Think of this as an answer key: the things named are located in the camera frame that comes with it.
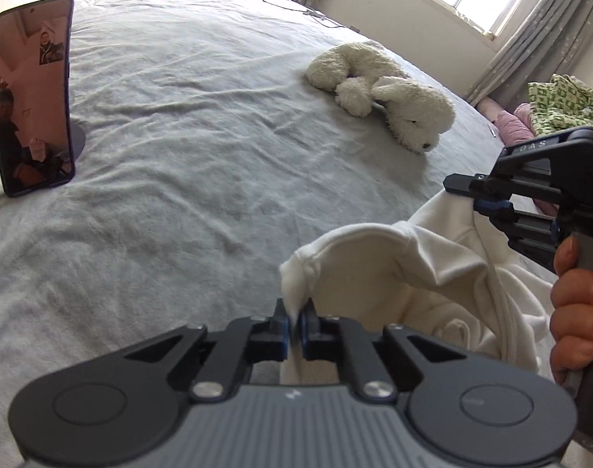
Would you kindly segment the person's right hand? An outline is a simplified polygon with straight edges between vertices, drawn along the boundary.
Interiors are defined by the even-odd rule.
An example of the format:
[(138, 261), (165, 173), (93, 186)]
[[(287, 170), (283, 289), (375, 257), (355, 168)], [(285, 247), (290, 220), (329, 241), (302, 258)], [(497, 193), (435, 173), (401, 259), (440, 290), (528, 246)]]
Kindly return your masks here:
[(554, 260), (558, 280), (550, 293), (555, 310), (549, 329), (555, 347), (549, 361), (559, 385), (568, 373), (581, 371), (593, 361), (593, 273), (578, 268), (578, 258), (579, 243), (570, 236)]

